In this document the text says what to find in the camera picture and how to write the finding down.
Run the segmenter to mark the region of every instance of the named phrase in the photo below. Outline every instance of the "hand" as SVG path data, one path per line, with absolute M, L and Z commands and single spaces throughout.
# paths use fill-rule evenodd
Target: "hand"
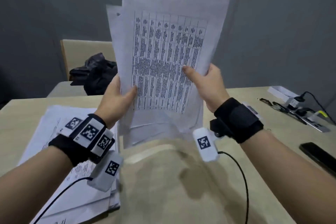
M 183 66 L 182 71 L 195 84 L 210 112 L 215 112 L 221 104 L 230 98 L 223 83 L 221 70 L 215 65 L 210 64 L 206 76 L 201 76 L 189 66 Z
M 116 75 L 107 86 L 105 94 L 95 111 L 102 118 L 108 129 L 127 112 L 138 92 L 137 86 L 133 86 L 124 96 L 120 94 L 120 77 Z

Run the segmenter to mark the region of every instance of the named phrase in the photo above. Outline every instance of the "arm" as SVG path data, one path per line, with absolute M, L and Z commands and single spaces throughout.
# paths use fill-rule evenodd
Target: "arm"
M 136 95 L 136 87 L 120 95 L 120 79 L 115 76 L 95 114 L 112 128 Z M 0 177 L 0 223 L 30 223 L 72 168 L 63 151 L 49 146 Z
M 220 70 L 210 65 L 201 76 L 185 66 L 208 109 L 215 112 L 229 99 Z M 333 223 L 336 219 L 336 180 L 290 150 L 270 132 L 261 130 L 241 144 L 256 170 L 297 223 Z

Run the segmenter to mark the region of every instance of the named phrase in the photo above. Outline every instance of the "smartphone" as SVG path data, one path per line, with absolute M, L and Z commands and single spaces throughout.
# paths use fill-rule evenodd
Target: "smartphone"
M 336 178 L 336 159 L 333 156 L 312 142 L 301 144 L 299 149 Z

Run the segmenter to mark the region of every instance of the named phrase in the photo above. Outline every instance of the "chair backrest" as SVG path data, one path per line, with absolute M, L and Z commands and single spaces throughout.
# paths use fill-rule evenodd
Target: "chair backrest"
M 61 40 L 61 48 L 68 78 L 71 69 L 84 65 L 85 60 L 99 52 L 107 60 L 116 60 L 112 42 L 64 39 Z

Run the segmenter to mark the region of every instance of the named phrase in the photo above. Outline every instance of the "power cord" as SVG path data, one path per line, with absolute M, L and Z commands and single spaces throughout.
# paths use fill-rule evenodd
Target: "power cord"
M 316 97 L 313 95 L 313 93 L 310 93 L 309 91 L 305 91 L 300 97 L 303 97 L 306 93 L 310 94 L 313 99 L 316 101 L 316 103 L 321 107 L 322 111 L 324 111 L 329 119 L 333 122 L 334 125 L 336 125 L 336 122 L 333 120 L 333 118 L 327 113 L 327 111 L 324 109 L 324 107 L 319 103 L 319 101 L 317 101 Z
M 81 181 L 81 180 L 92 180 L 93 178 L 91 177 L 84 177 L 84 178 L 80 178 L 78 180 L 75 180 L 73 183 L 71 183 L 68 187 L 66 187 L 60 194 L 57 195 L 57 197 L 47 206 L 46 209 L 44 209 L 44 211 L 40 214 L 40 216 L 36 219 L 36 221 L 33 224 L 36 224 L 40 218 L 43 216 L 43 214 L 45 214 L 45 212 L 50 208 L 50 206 L 55 203 L 55 201 L 68 189 L 70 188 L 72 185 L 74 185 L 75 183 Z
M 228 155 L 230 158 L 233 159 L 233 161 L 237 164 L 237 166 L 239 167 L 241 174 L 243 175 L 243 179 L 245 182 L 245 188 L 246 188 L 246 217 L 245 217 L 245 224 L 247 224 L 248 218 L 249 218 L 249 189 L 247 187 L 247 182 L 246 182 L 246 178 L 245 178 L 245 174 L 242 170 L 242 168 L 240 167 L 240 165 L 238 164 L 237 160 L 234 159 L 234 157 L 232 157 L 230 154 L 224 152 L 224 151 L 219 151 L 218 154 L 225 154 Z

